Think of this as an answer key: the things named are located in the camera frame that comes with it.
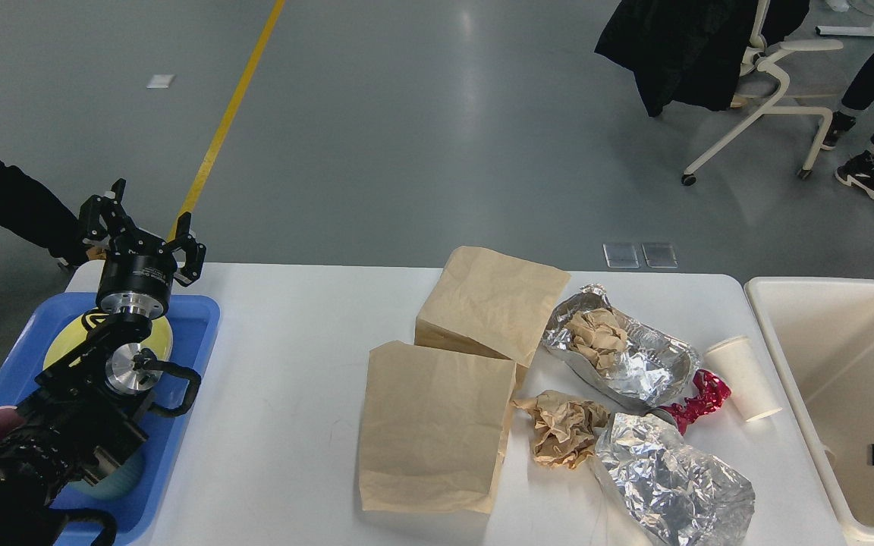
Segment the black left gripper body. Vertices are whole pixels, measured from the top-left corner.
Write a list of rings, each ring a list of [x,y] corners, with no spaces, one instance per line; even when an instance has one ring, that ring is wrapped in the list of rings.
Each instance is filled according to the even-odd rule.
[[[102,269],[95,304],[104,313],[134,313],[158,319],[166,315],[172,294],[176,259],[115,253]]]

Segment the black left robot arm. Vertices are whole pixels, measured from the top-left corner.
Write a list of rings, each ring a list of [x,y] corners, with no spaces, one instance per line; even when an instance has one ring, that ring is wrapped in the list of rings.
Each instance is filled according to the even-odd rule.
[[[190,232],[190,213],[170,240],[137,227],[122,205],[125,187],[119,179],[80,208],[84,241],[106,245],[95,297],[106,318],[39,373],[17,405],[21,424],[0,439],[0,545],[52,545],[71,522],[97,524],[93,543],[114,544],[114,515],[52,502],[71,482],[94,486],[121,469],[148,440],[143,416],[181,417],[198,395],[200,373],[160,359],[143,340],[167,313],[174,283],[199,279],[207,248]]]

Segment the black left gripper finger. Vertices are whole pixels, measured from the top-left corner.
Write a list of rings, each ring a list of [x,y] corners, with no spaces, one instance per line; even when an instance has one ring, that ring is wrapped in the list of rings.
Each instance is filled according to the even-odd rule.
[[[178,266],[173,273],[174,279],[183,287],[189,287],[201,277],[203,264],[207,256],[207,246],[201,244],[190,230],[192,214],[184,212],[177,218],[174,226],[174,236],[164,244],[164,253],[170,259],[174,258],[177,251],[184,254],[184,265]]]
[[[126,180],[118,179],[101,196],[91,196],[80,207],[80,235],[88,259],[138,256],[138,227],[126,213]]]

